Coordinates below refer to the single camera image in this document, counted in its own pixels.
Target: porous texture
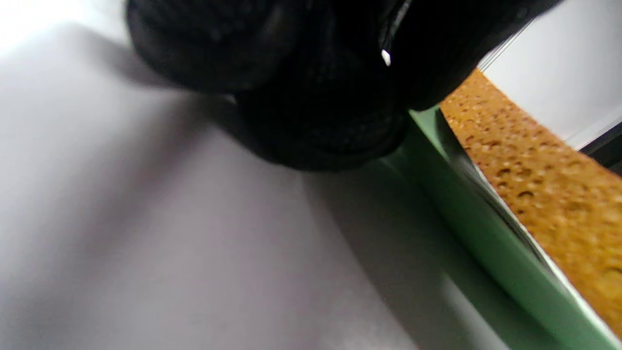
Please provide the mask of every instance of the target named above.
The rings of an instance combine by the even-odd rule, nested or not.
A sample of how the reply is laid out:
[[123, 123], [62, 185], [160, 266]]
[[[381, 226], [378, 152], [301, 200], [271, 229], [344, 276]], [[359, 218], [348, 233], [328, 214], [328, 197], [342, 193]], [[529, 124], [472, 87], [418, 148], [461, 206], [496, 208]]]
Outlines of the porous texture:
[[568, 147], [479, 70], [440, 106], [499, 195], [622, 338], [622, 178]]

